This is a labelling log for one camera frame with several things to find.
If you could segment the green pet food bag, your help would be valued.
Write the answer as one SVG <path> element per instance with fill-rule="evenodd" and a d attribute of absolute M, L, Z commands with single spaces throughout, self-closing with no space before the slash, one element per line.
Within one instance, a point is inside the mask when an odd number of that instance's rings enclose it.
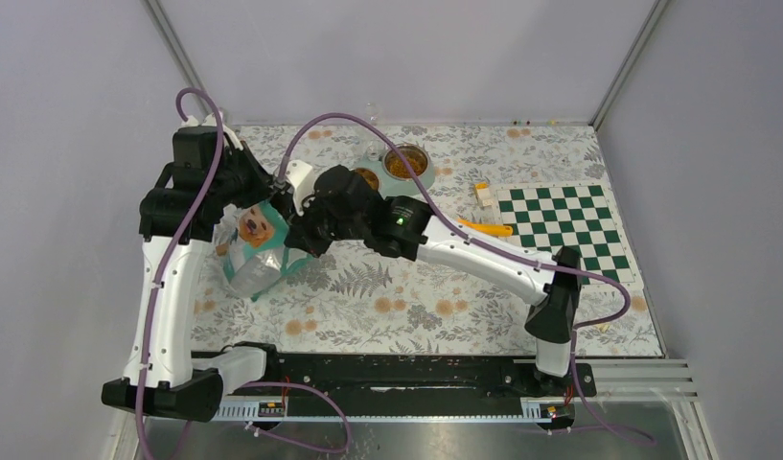
<path fill-rule="evenodd" d="M 311 261 L 312 255 L 285 245 L 287 235 L 288 224 L 267 201 L 225 208 L 214 243 L 228 290 L 255 301 Z"/>

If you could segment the orange plastic scoop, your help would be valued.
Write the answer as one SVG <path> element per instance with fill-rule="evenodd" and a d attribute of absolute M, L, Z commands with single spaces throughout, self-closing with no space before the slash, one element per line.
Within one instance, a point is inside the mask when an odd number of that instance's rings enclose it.
<path fill-rule="evenodd" d="M 459 219 L 462 225 L 496 238 L 509 238 L 514 235 L 514 229 L 510 225 L 476 223 L 465 219 Z"/>

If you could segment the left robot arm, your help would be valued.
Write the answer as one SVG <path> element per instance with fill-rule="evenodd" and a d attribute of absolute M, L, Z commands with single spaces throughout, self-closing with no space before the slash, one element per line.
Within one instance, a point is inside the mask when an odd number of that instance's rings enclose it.
<path fill-rule="evenodd" d="M 122 376 L 104 384 L 103 404 L 146 416 L 209 422 L 222 397 L 247 382 L 268 394 L 281 384 L 279 364 L 252 347 L 194 360 L 191 331 L 199 274 L 215 249 L 225 207 L 270 196 L 271 175 L 229 128 L 184 126 L 139 206 L 144 284 L 138 325 Z"/>

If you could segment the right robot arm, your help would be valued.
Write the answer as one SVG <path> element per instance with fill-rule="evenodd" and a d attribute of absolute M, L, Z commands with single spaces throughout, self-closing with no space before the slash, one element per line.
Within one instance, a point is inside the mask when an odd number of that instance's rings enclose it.
<path fill-rule="evenodd" d="M 314 257 L 336 241 L 358 241 L 386 258 L 444 265 L 515 294 L 528 307 L 524 329 L 537 341 L 534 380 L 557 395 L 572 382 L 572 323 L 581 256 L 563 246 L 533 251 L 472 230 L 420 199 L 382 196 L 343 166 L 293 172 L 271 205 L 288 224 L 285 245 Z"/>

